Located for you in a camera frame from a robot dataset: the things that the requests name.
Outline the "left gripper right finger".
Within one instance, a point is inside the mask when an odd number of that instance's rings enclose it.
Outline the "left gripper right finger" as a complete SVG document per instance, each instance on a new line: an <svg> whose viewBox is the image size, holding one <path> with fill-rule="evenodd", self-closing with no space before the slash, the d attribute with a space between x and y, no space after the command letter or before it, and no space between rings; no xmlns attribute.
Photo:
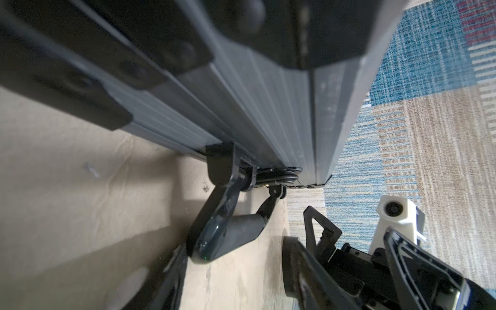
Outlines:
<svg viewBox="0 0 496 310"><path fill-rule="evenodd" d="M360 309L360 300L343 290L297 237L283 238L282 275L285 294L301 309Z"/></svg>

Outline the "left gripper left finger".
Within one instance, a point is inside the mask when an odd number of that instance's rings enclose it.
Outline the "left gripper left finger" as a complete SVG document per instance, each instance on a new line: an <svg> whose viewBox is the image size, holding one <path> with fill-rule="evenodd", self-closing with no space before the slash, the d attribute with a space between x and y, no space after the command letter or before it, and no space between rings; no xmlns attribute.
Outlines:
<svg viewBox="0 0 496 310"><path fill-rule="evenodd" d="M187 250L180 244L157 269L124 309L179 309L187 271Z"/></svg>

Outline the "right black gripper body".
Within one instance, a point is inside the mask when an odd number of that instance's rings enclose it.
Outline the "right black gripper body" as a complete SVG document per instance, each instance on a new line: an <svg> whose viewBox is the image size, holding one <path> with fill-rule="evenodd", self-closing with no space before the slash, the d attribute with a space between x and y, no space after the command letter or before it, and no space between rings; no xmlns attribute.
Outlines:
<svg viewBox="0 0 496 310"><path fill-rule="evenodd" d="M360 309L495 309L495 298L475 282L389 227L384 248L370 255L336 243L342 232L309 206L306 245L329 276L360 300Z"/></svg>

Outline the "grey poker set case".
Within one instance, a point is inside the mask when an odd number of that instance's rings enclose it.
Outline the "grey poker set case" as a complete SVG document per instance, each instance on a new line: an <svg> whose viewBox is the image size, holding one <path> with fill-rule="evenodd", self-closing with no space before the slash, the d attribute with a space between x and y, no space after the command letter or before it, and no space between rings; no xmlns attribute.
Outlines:
<svg viewBox="0 0 496 310"><path fill-rule="evenodd" d="M1 85L203 159L206 264L325 185L406 1L2 1Z"/></svg>

